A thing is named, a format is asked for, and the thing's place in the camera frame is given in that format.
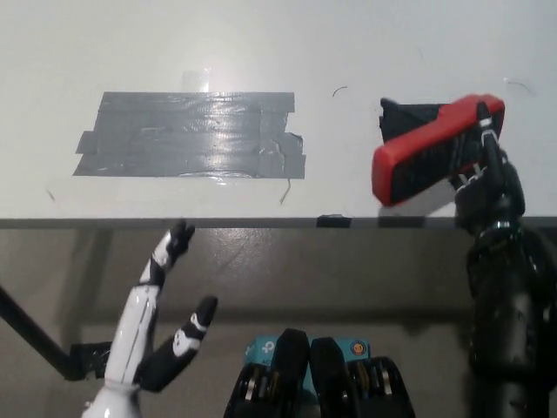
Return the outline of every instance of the floor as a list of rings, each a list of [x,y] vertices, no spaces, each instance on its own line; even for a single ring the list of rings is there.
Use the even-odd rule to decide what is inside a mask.
[[[109,340],[161,233],[3,231],[0,283],[64,346]],[[162,296],[158,339],[206,293],[221,308],[191,367],[143,395],[144,416],[221,417],[245,346],[287,326],[368,339],[397,361],[418,417],[466,416],[469,244],[455,231],[197,231]],[[0,335],[3,415],[79,417],[100,382],[64,382],[3,322]]]

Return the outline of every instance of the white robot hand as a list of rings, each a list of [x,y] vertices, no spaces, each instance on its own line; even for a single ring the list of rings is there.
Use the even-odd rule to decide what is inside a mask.
[[[139,418],[139,390],[160,392],[195,357],[217,310],[218,300],[213,296],[205,297],[188,322],[152,353],[158,296],[166,274],[187,252],[194,232],[193,226],[181,221],[158,243],[118,322],[104,386],[82,418]]]

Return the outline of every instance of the white tabletop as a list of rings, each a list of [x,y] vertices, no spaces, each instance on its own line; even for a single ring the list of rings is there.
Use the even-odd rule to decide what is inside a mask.
[[[451,218],[444,185],[390,210],[373,197],[379,100],[488,92],[507,105],[501,144],[519,171],[526,216],[547,225],[557,218],[556,21],[554,0],[3,1],[0,223]],[[191,85],[188,74],[206,84]],[[305,178],[291,180],[282,203],[286,179],[72,176],[105,91],[194,89],[295,94],[286,131],[304,139]]]

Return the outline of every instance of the red and black tool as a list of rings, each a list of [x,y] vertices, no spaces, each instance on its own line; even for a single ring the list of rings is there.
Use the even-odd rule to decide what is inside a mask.
[[[384,144],[373,154],[372,191],[395,206],[482,158],[477,106],[485,102],[500,135],[505,104],[491,95],[469,95],[451,104],[397,104],[381,100]]]

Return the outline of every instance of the tape strip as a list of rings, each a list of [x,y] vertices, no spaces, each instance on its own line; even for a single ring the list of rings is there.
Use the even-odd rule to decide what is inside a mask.
[[[106,92],[75,176],[303,179],[293,93]]]

